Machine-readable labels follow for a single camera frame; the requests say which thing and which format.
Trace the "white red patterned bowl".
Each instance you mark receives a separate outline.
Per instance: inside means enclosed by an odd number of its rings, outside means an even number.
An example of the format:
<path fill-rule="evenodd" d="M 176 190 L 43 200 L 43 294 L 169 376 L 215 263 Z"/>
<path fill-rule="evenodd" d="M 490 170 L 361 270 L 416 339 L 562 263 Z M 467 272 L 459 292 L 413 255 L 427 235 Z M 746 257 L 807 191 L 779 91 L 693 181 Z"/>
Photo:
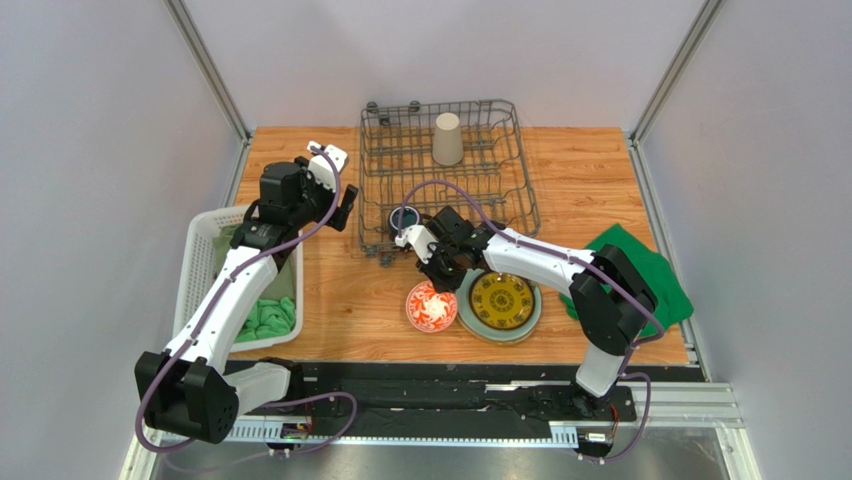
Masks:
<path fill-rule="evenodd" d="M 448 329 L 456 320 L 458 307 L 454 293 L 439 293 L 430 281 L 414 286 L 404 302 L 406 317 L 411 325 L 429 334 Z"/>

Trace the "light blue flower plate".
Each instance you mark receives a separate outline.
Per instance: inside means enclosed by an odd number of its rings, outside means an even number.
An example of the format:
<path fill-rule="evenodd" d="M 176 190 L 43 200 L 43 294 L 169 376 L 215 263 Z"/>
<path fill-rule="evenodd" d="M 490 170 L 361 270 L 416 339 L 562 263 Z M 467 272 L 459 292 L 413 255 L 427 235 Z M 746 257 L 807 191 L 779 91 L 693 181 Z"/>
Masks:
<path fill-rule="evenodd" d="M 461 287 L 456 291 L 456 296 L 459 303 L 459 320 L 462 326 L 477 338 L 494 344 L 511 345 L 526 340 L 538 326 L 539 320 L 541 319 L 542 315 L 542 295 L 538 285 L 521 277 L 522 279 L 530 283 L 531 286 L 534 288 L 535 296 L 538 300 L 533 319 L 529 323 L 518 329 L 500 331 L 490 328 L 485 324 L 481 323 L 479 320 L 477 320 L 474 317 L 470 306 L 470 288 L 473 284 L 474 279 L 482 273 L 488 272 L 484 270 L 469 270 L 464 277 Z"/>

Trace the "yellow patterned plate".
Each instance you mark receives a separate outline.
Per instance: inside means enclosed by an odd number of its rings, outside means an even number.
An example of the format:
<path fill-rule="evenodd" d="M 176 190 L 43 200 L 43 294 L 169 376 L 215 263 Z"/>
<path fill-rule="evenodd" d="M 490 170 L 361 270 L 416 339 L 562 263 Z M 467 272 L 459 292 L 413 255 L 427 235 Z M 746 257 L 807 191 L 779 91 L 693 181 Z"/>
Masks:
<path fill-rule="evenodd" d="M 482 273 L 474 279 L 469 302 L 477 320 L 500 331 L 529 323 L 538 304 L 530 283 L 516 275 L 497 272 Z"/>

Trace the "dark green mug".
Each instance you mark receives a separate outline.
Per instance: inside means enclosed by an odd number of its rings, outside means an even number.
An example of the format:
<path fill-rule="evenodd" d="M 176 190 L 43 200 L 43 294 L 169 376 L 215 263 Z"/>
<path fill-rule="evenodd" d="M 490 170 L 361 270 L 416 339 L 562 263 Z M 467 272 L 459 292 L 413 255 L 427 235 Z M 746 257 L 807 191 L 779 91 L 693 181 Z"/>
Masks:
<path fill-rule="evenodd" d="M 396 207 L 388 215 L 388 227 L 392 236 L 397 236 L 400 230 L 422 223 L 419 210 L 411 206 Z"/>

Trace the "beige upside-down cup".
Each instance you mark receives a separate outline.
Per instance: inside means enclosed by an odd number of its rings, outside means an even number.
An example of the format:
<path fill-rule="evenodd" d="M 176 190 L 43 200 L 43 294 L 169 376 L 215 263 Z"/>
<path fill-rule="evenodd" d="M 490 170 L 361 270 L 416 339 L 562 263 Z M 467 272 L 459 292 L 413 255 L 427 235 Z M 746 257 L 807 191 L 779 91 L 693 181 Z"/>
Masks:
<path fill-rule="evenodd" d="M 464 157 L 460 118 L 451 112 L 440 114 L 435 120 L 432 142 L 433 160 L 442 166 L 453 166 Z"/>

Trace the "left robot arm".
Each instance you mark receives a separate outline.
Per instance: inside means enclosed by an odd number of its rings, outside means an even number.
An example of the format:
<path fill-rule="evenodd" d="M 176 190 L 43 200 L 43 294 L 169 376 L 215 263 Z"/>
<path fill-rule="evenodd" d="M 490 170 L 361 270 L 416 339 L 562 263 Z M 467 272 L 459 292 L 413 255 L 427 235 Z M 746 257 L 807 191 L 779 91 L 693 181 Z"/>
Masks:
<path fill-rule="evenodd" d="M 241 415 L 286 397 L 291 362 L 266 359 L 233 374 L 225 367 L 250 311 L 289 256 L 320 228 L 346 227 L 358 194 L 341 182 L 348 156 L 332 145 L 310 150 L 309 159 L 265 168 L 260 197 L 246 209 L 213 286 L 162 352 L 144 352 L 137 361 L 134 428 L 146 449 L 171 453 L 183 446 L 157 446 L 145 428 L 187 444 L 218 444 Z"/>

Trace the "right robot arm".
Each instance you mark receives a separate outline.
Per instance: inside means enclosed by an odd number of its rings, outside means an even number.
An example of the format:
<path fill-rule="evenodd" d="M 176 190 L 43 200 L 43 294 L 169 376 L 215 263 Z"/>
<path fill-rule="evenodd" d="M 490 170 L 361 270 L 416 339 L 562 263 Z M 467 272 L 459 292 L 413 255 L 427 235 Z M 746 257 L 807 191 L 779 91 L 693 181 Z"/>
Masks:
<path fill-rule="evenodd" d="M 454 292 L 468 271 L 511 274 L 568 296 L 589 342 L 575 376 L 586 396 L 602 399 L 623 374 L 658 300 L 619 247 L 571 249 L 522 235 L 484 219 L 475 225 L 445 207 L 424 224 L 398 231 L 395 243 L 413 250 L 417 267 L 439 292 Z"/>

